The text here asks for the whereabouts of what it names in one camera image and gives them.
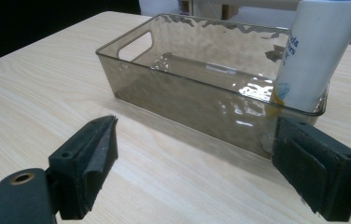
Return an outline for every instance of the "transparent plastic bin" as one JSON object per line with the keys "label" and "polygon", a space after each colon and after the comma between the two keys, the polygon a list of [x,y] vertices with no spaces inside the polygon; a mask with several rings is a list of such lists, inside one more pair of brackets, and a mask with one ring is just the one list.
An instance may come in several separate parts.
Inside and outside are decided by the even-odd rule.
{"label": "transparent plastic bin", "polygon": [[278,116],[315,112],[270,102],[289,30],[159,15],[96,53],[114,95],[270,158]]}

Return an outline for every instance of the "black clamp jaw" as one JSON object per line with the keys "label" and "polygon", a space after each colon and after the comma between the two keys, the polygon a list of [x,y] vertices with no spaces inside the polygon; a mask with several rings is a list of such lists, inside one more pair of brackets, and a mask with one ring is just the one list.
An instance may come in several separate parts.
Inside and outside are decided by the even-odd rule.
{"label": "black clamp jaw", "polygon": [[0,182],[0,223],[83,219],[118,158],[117,119],[92,120],[49,156],[49,168],[27,169]]}
{"label": "black clamp jaw", "polygon": [[351,148],[296,119],[277,121],[272,162],[327,221],[351,216]]}

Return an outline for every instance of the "container rim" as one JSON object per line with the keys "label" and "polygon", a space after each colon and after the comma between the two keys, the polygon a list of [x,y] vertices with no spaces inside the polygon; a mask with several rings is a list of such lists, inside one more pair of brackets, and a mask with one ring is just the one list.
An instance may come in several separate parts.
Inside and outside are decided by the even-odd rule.
{"label": "container rim", "polygon": [[[112,56],[109,56],[109,55],[106,55],[106,54],[103,54],[101,53],[100,51],[102,49],[105,49],[106,47],[108,47],[109,45],[119,41],[120,39],[122,39],[124,36],[126,35],[129,35],[131,34],[132,32],[134,32],[135,30],[139,29],[140,27],[150,23],[151,21],[155,20],[156,18],[159,18],[161,16],[174,16],[174,17],[179,17],[179,18],[191,18],[191,19],[194,19],[196,21],[214,21],[214,22],[217,22],[217,24],[231,24],[231,25],[247,25],[247,26],[253,26],[253,27],[260,27],[260,28],[268,28],[268,29],[277,29],[277,30],[280,30],[280,31],[284,31],[284,32],[289,32],[289,29],[288,28],[283,28],[283,27],[270,27],[270,26],[259,26],[259,25],[252,25],[252,24],[248,24],[248,23],[240,23],[240,22],[232,22],[232,21],[218,21],[218,20],[212,20],[212,19],[203,19],[203,18],[199,18],[199,17],[194,17],[194,16],[184,16],[184,15],[176,15],[176,14],[168,14],[168,13],[163,13],[163,14],[159,14],[155,17],[152,17],[151,19],[147,20],[147,21],[144,21],[143,23],[139,24],[138,26],[134,27],[132,30],[126,32],[125,34],[115,38],[114,40],[108,42],[107,44],[103,45],[102,47],[100,47],[99,49],[97,49],[95,51],[96,55],[97,56],[101,56],[101,57],[105,57],[105,58],[109,58],[109,59],[112,59],[112,60],[116,60],[116,61],[119,61],[121,63],[129,63],[129,64],[133,64],[133,65],[136,65],[136,66],[140,66],[140,67],[144,67],[146,69],[149,69],[149,70],[152,70],[152,71],[158,71],[158,72],[162,72],[166,75],[169,75],[169,76],[174,76],[174,77],[182,77],[182,78],[185,78],[185,79],[188,79],[190,81],[193,81],[193,82],[198,82],[202,85],[205,85],[205,86],[210,86],[210,87],[214,87],[216,89],[221,89],[222,91],[228,91],[228,92],[231,92],[231,93],[235,93],[235,91],[230,91],[230,90],[227,90],[227,89],[224,89],[224,88],[221,88],[221,87],[218,87],[218,86],[215,86],[215,85],[211,85],[211,84],[208,84],[208,83],[204,83],[202,81],[198,81],[198,80],[194,80],[192,78],[189,78],[189,77],[183,77],[181,75],[177,75],[177,74],[173,74],[173,73],[169,73],[169,72],[166,72],[166,71],[162,71],[162,70],[159,70],[159,69],[153,69],[149,66],[146,66],[146,65],[142,65],[142,64],[138,64],[138,63],[133,63],[133,62],[129,62],[129,61],[125,61],[125,60],[122,60],[120,58],[117,58],[117,57],[112,57]],[[326,111],[326,107],[327,107],[327,100],[328,100],[328,93],[329,93],[329,88],[330,88],[330,84],[328,84],[328,87],[326,88],[326,90],[323,92],[322,94],[322,97],[320,99],[320,102],[319,102],[319,105],[318,105],[318,110],[317,111],[314,111],[314,112],[307,112],[307,111],[303,111],[303,110],[300,110],[300,109],[296,109],[296,108],[293,108],[293,107],[288,107],[288,106],[285,106],[285,105],[280,105],[280,104],[277,104],[275,102],[271,102],[271,101],[265,101],[265,100],[261,100],[261,99],[258,99],[258,98],[254,98],[254,97],[251,97],[251,96],[247,96],[247,95],[243,95],[241,93],[239,93],[240,96],[243,96],[243,97],[246,97],[248,99],[251,99],[251,100],[254,100],[254,101],[258,101],[258,102],[261,102],[261,103],[264,103],[264,104],[267,104],[267,105],[272,105],[272,106],[275,106],[277,107],[278,109],[286,109],[286,110],[289,110],[291,112],[296,112],[296,113],[299,113],[299,114],[302,114],[302,115],[305,115],[305,116],[309,116],[309,117],[319,117],[321,115],[323,115]]]}

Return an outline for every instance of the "screw hole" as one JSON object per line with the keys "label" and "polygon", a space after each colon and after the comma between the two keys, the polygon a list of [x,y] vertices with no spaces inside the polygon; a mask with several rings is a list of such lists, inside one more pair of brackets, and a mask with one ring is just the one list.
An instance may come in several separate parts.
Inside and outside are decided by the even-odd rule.
{"label": "screw hole", "polygon": [[348,159],[351,159],[351,155],[350,155],[350,154],[345,154],[345,156],[346,156]]}
{"label": "screw hole", "polygon": [[34,173],[25,173],[21,175],[15,176],[11,181],[11,185],[20,185],[29,182],[34,178],[35,174]]}
{"label": "screw hole", "polygon": [[69,158],[69,157],[71,157],[71,153],[70,152],[64,152],[64,153],[62,153],[62,157],[63,158]]}

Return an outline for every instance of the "light wood grain surface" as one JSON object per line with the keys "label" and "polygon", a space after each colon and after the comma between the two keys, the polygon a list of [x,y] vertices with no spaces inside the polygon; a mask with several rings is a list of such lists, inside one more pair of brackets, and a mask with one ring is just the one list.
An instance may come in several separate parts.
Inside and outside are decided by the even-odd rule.
{"label": "light wood grain surface", "polygon": [[[147,19],[106,12],[0,59],[0,180],[112,114],[119,159],[93,211],[59,223],[326,223],[270,161],[114,98],[95,50]],[[351,46],[316,127],[351,147]]]}

